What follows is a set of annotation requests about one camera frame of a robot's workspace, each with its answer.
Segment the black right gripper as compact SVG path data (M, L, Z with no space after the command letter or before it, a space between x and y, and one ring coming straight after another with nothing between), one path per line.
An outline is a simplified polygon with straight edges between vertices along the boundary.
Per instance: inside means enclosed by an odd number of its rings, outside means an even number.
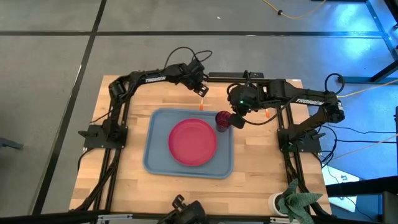
M228 102L236 113L230 115L230 125L243 129L246 122L241 116L264 109L264 90L250 82L233 83L228 86Z

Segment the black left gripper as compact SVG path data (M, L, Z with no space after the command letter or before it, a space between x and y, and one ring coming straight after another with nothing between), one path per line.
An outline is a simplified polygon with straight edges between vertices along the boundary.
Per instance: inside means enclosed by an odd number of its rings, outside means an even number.
M193 91L202 98L209 90L207 85L203 84L203 81L207 79L204 69L203 64L194 59L184 68L184 76L182 77L182 83L188 89L194 89Z

